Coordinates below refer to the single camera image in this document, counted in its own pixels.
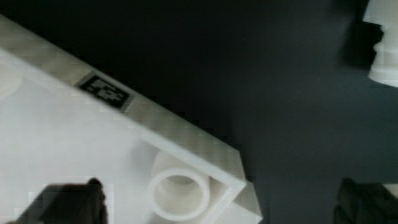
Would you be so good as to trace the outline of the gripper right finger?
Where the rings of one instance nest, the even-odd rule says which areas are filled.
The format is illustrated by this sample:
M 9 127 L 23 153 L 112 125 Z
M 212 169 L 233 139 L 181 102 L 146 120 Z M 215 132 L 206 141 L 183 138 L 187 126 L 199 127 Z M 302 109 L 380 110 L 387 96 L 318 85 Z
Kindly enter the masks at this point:
M 398 224 L 398 184 L 343 179 L 332 224 Z

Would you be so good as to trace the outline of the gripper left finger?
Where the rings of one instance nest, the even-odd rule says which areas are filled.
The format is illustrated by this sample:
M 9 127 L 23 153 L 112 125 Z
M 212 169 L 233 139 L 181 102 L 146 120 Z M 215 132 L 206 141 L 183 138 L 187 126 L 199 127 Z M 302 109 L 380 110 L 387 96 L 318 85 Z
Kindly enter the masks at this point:
M 48 185 L 13 224 L 109 224 L 100 180 Z

